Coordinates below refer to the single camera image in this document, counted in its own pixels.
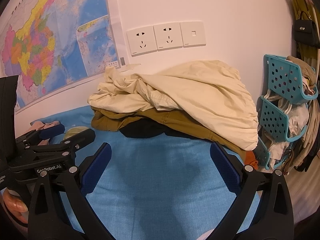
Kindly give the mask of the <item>person's left hand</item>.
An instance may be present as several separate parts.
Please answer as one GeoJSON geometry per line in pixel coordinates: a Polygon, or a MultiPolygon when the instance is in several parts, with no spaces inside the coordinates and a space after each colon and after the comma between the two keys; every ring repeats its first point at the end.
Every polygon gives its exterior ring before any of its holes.
{"type": "Polygon", "coordinates": [[[6,205],[8,211],[17,218],[20,222],[28,223],[28,208],[25,203],[20,199],[20,197],[12,195],[8,189],[3,192],[3,201],[6,205]]]}

